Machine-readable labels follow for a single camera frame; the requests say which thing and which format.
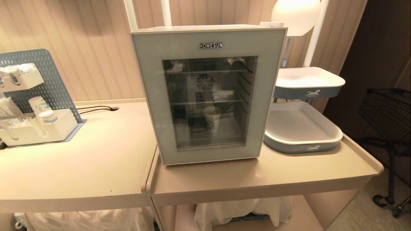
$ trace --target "black cable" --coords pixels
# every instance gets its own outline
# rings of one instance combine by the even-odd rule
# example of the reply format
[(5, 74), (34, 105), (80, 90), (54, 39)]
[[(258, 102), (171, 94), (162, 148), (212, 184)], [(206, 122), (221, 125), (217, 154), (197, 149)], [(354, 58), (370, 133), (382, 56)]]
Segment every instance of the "black cable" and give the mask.
[(82, 107), (82, 108), (77, 108), (77, 110), (81, 110), (81, 109), (89, 109), (89, 108), (96, 108), (96, 107), (106, 107), (106, 108), (109, 108), (109, 109), (107, 109), (107, 110), (110, 110), (110, 111), (116, 111), (116, 110), (118, 110), (118, 107), (114, 107), (114, 108), (112, 108), (112, 107), (109, 107), (109, 106), (92, 106), (92, 107)]
[(100, 109), (93, 109), (93, 110), (83, 111), (83, 112), (80, 112), (79, 115), (84, 114), (84, 113), (89, 113), (89, 112), (92, 112), (92, 111), (100, 111), (100, 110), (110, 111), (110, 109), (100, 108)]
[(116, 110), (120, 109), (119, 107), (92, 106), (92, 107), (77, 108), (77, 110), (80, 110), (80, 109), (89, 109), (89, 108), (97, 108), (97, 107), (106, 107), (106, 108), (99, 108), (99, 109), (93, 109), (93, 110), (83, 111), (83, 112), (79, 113), (79, 115), (84, 114), (84, 113), (89, 113), (89, 112), (92, 112), (92, 111), (100, 111), (100, 110), (116, 111)]

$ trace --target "pegboard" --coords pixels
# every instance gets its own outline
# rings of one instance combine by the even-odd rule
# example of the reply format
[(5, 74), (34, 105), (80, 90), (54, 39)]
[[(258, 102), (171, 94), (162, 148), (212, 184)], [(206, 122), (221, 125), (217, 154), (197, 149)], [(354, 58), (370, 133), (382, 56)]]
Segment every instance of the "pegboard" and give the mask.
[(31, 89), (5, 92), (24, 113), (33, 112), (29, 99), (42, 96), (53, 110), (70, 108), (78, 123), (83, 123), (66, 86), (54, 64), (51, 54), (46, 49), (16, 51), (0, 54), (0, 66), (34, 63), (44, 79), (44, 83)]

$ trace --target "lamp shade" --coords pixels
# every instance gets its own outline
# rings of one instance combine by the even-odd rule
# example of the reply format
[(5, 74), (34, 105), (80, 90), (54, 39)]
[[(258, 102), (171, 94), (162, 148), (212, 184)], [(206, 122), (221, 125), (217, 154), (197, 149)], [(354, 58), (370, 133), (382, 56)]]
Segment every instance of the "lamp shade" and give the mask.
[(303, 36), (317, 22), (320, 0), (278, 0), (272, 10), (271, 21), (283, 22), (287, 36)]

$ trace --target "paper cup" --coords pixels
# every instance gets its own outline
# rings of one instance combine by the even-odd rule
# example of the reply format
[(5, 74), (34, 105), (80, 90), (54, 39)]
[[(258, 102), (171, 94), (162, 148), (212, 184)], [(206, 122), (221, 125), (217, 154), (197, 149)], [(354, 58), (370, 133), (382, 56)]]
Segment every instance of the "paper cup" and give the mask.
[(53, 123), (57, 120), (51, 107), (41, 96), (29, 99), (29, 104), (41, 124)]
[(204, 117), (206, 121), (206, 129), (211, 133), (218, 131), (220, 123), (221, 109), (219, 107), (210, 106), (204, 109)]
[(54, 114), (53, 110), (43, 111), (39, 114), (39, 119), (42, 124), (51, 124), (57, 120), (57, 116)]

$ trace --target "fridge fan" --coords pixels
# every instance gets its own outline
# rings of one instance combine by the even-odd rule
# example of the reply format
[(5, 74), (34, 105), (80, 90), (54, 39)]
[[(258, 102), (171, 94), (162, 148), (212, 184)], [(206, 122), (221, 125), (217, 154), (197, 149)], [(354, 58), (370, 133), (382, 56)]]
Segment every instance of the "fridge fan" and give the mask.
[(201, 74), (196, 79), (196, 86), (200, 90), (211, 90), (214, 85), (214, 79), (209, 74)]

